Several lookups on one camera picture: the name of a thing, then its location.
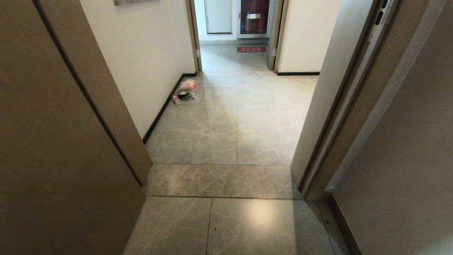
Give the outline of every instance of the white wall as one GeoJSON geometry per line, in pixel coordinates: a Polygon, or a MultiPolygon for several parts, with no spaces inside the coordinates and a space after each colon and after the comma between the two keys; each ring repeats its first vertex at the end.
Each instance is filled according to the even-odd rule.
{"type": "Polygon", "coordinates": [[[207,34],[204,0],[195,0],[195,13],[197,15],[198,37],[200,39],[200,44],[204,44],[205,41],[237,39],[239,0],[231,0],[231,34],[207,34]]]}
{"type": "Polygon", "coordinates": [[[446,2],[333,193],[362,254],[452,254],[453,2],[446,2]]]}
{"type": "Polygon", "coordinates": [[[341,0],[289,0],[277,72],[319,72],[341,0]]]}
{"type": "Polygon", "coordinates": [[[185,1],[80,2],[143,137],[181,74],[195,72],[185,1]]]}

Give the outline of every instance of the corridor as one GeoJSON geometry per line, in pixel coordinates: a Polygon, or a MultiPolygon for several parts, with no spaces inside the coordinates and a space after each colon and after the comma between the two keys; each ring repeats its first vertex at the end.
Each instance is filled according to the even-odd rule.
{"type": "Polygon", "coordinates": [[[151,134],[126,255],[347,254],[327,204],[302,201],[289,168],[317,76],[277,76],[267,52],[239,46],[202,45],[197,99],[170,103],[151,134]]]}

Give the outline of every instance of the floor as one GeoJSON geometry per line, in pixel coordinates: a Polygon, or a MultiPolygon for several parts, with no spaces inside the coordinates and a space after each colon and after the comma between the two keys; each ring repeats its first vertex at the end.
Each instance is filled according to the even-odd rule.
{"type": "Polygon", "coordinates": [[[276,76],[268,53],[202,45],[197,99],[169,104],[146,146],[147,199],[125,255],[348,254],[325,202],[289,168],[316,76],[276,76]]]}

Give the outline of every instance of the brown door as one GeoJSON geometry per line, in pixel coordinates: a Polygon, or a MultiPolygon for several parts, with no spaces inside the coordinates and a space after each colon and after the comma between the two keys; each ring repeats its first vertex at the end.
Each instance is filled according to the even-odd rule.
{"type": "Polygon", "coordinates": [[[32,1],[0,24],[1,253],[121,254],[144,194],[32,1]]]}

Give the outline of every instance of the red doormat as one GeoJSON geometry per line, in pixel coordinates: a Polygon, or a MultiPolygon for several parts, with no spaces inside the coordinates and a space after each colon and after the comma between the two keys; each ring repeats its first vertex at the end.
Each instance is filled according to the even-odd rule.
{"type": "Polygon", "coordinates": [[[267,52],[266,47],[237,47],[237,52],[239,53],[260,53],[267,52]]]}

